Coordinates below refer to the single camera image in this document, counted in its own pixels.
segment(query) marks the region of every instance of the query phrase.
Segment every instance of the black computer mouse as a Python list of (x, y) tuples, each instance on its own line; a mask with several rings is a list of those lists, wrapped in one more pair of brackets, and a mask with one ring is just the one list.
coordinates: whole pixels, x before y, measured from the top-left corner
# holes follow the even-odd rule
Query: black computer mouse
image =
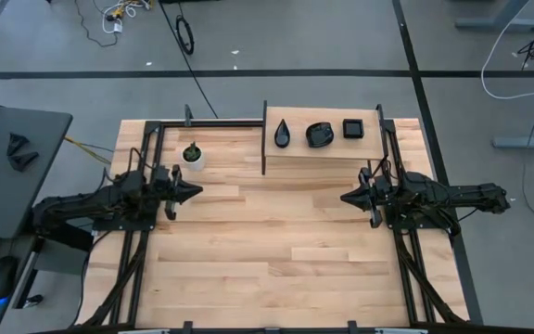
[(306, 129), (309, 148), (322, 148), (333, 141), (333, 128), (330, 122), (318, 122)]
[(16, 270), (18, 270), (18, 260), (15, 257), (4, 256), (0, 258), (0, 299), (13, 292)]

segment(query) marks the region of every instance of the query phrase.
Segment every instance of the black square object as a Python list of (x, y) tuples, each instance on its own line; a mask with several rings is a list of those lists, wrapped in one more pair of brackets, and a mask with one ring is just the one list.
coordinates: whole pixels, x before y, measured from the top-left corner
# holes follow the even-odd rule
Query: black square object
[(343, 120), (343, 137), (350, 139), (363, 138), (362, 120)]

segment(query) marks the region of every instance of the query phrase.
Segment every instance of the concrete floor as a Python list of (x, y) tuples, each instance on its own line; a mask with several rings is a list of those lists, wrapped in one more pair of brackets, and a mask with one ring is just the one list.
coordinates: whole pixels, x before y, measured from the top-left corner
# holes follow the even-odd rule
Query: concrete floor
[[(114, 4), (98, 0), (99, 6)], [(402, 1), (420, 70), (480, 70), (497, 33), (462, 32), (461, 16), (491, 15), (503, 1)], [(104, 43), (92, 2), (78, 0), (85, 25)], [(177, 6), (165, 6), (171, 18)], [(222, 0), (184, 4), (197, 44), (195, 70), (366, 69), (408, 70), (389, 1)], [(521, 14), (534, 19), (534, 1)], [(489, 70), (518, 71), (512, 52), (533, 34), (507, 35)], [(116, 46), (85, 39), (73, 1), (11, 0), (0, 18), (0, 71), (186, 70), (161, 10), (126, 19)], [(260, 117), (272, 105), (369, 108), (381, 103), (387, 117), (421, 117), (410, 78), (253, 77), (199, 79), (223, 118)], [(534, 90), (534, 79), (490, 79), (496, 94)], [(427, 101), (451, 183), (495, 182), (509, 192), (513, 209), (475, 214), (463, 223), (479, 306), (488, 325), (534, 328), (534, 216), (521, 194), (520, 151), (490, 145), (494, 135), (528, 135), (534, 96), (502, 101), (487, 96), (479, 79), (424, 79)], [(121, 119), (180, 118), (184, 104), (197, 118), (210, 111), (190, 78), (0, 80), (0, 104), (65, 111), (74, 116), (69, 135), (114, 148)], [(102, 166), (63, 145), (40, 198), (87, 192)], [(534, 153), (528, 157), (527, 190), (534, 205)], [(65, 328), (75, 315), (79, 278), (43, 273), (33, 293), (45, 301), (6, 314), (1, 333)]]

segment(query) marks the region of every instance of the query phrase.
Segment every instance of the wooden tabletop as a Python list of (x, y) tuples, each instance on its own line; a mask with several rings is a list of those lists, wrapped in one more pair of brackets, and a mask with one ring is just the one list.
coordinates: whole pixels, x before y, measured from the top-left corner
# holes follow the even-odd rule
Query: wooden tabletop
[[(405, 168), (432, 175), (418, 120), (395, 122)], [(121, 123), (113, 173), (126, 170), (144, 123)], [(339, 200), (357, 186), (364, 161), (270, 158), (262, 176), (261, 128), (180, 128), (166, 131), (161, 162), (179, 163), (192, 141), (207, 165), (202, 172), (184, 170), (183, 179), (204, 191), (177, 206), (176, 221), (159, 212), (138, 328), (181, 328), (186, 320), (195, 328), (340, 328), (348, 320), (360, 327), (408, 325), (391, 231), (370, 228), (368, 212)], [(420, 230), (419, 238), (430, 282), (468, 318), (446, 233)], [(94, 249), (79, 322), (115, 283), (122, 240), (122, 232), (113, 232)], [(412, 284), (425, 320), (413, 278)], [(125, 291), (122, 320), (130, 286)]]
[[(358, 160), (381, 160), (384, 157), (376, 110), (268, 107), (266, 118), (266, 157)], [(362, 139), (344, 138), (344, 119), (362, 120), (364, 137)], [(286, 148), (279, 148), (274, 141), (275, 130), (282, 120), (286, 120), (290, 132), (290, 142)], [(335, 138), (326, 147), (309, 148), (306, 128), (318, 122), (330, 122)]]

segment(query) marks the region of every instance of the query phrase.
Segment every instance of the small potted plant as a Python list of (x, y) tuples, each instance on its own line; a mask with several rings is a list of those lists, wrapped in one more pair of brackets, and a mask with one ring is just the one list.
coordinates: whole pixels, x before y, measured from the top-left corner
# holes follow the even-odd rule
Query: small potted plant
[(195, 142), (183, 150), (183, 161), (186, 168), (191, 171), (199, 172), (205, 167), (205, 156)]

